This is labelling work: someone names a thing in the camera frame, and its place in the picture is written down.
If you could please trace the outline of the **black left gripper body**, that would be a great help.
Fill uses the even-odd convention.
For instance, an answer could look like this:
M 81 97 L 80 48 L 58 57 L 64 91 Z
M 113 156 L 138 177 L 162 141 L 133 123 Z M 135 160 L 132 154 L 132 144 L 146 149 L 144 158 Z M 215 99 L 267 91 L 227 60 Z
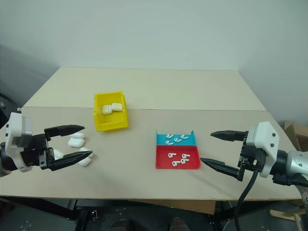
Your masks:
M 52 170 L 54 153 L 48 144 L 50 140 L 50 136 L 44 133 L 31 137 L 29 145 L 21 152 L 21 157 L 28 167 L 39 166 L 43 170 Z

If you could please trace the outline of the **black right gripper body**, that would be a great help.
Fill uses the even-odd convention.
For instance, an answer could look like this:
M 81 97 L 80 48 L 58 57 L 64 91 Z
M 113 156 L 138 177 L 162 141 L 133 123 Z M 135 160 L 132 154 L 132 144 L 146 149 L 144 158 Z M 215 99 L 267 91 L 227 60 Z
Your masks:
M 248 145 L 246 139 L 240 152 L 238 167 L 250 171 L 261 172 L 265 164 L 265 151 L 261 148 L 256 148 L 253 145 Z

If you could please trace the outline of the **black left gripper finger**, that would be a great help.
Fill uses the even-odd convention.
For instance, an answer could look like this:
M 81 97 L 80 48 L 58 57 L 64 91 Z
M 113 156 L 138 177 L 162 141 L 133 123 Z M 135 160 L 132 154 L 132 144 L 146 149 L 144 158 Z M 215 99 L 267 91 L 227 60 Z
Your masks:
M 67 154 L 63 158 L 51 161 L 51 171 L 56 171 L 65 167 L 72 166 L 79 161 L 87 158 L 93 151 L 81 151 L 72 154 Z
M 84 128 L 84 126 L 80 125 L 62 125 L 52 128 L 46 128 L 44 129 L 44 133 L 46 140 L 50 141 L 51 137 L 71 135 L 83 130 Z

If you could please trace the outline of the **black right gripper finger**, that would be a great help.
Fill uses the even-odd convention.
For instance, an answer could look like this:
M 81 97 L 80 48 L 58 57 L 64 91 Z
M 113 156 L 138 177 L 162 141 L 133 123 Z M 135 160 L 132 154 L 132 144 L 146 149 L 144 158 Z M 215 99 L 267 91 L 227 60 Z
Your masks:
M 224 141 L 244 141 L 248 136 L 248 131 L 223 130 L 212 132 L 210 136 Z
M 210 158 L 200 158 L 200 160 L 209 166 L 210 168 L 214 169 L 215 171 L 219 173 L 223 173 L 228 176 L 232 176 L 236 178 L 238 181 L 243 180 L 243 174 L 240 173 L 240 170 L 238 168 L 234 168 L 231 166 L 226 165 L 224 162 L 210 159 Z

